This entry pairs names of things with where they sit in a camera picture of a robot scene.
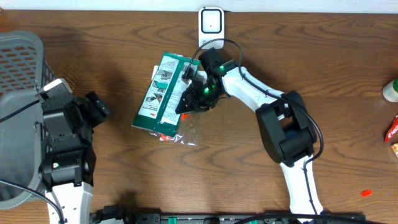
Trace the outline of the red dustpan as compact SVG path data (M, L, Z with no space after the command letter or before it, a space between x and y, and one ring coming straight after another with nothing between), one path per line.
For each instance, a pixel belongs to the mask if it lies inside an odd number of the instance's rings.
M182 93L191 82L190 80L182 79L187 67L188 62L184 63L178 74L173 91L167 100L165 111L158 123L158 130L150 130L149 133L159 138L160 141L196 146L198 144L200 116L197 114L175 113Z

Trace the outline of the green grip gloves package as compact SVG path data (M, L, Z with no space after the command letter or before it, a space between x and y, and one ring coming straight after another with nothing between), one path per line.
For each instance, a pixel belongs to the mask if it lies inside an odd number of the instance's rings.
M152 72L151 84L132 126L174 137L181 117L175 110L190 84L189 80L182 79L182 75L188 67L196 72L199 65L198 60L165 52Z

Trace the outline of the red snack stick packet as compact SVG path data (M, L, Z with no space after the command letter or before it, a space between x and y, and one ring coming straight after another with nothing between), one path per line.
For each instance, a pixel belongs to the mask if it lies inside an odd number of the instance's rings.
M398 115L396 115L394 117L391 127L389 128L389 130L386 133L384 142L390 141L392 139L392 137L395 135L395 133L397 132L397 130L398 130Z

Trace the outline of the orange tissue pack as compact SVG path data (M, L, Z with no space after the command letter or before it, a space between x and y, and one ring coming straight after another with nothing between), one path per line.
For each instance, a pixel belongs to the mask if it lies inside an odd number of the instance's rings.
M396 155L396 157L398 157L398 143L391 145L391 149L393 153Z

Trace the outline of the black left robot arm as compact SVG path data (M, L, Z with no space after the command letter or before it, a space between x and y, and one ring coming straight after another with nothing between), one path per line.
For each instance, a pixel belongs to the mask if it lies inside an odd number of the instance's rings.
M51 223L89 223L93 198L94 128L109 115L108 106L95 92L85 97L61 91L41 94L48 136L39 166Z

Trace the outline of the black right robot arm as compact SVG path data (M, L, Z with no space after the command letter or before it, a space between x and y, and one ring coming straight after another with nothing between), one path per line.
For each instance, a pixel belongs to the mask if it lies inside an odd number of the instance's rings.
M242 101L256 114L264 149L280 165L294 214L319 215L323 207L313 177L313 162L320 156L316 142L323 143L320 128L309 115L296 91L275 90L252 76L241 61L223 59L210 48L198 57L206 74L200 78L191 66L182 75L190 84L182 93L177 114L204 112L222 95Z

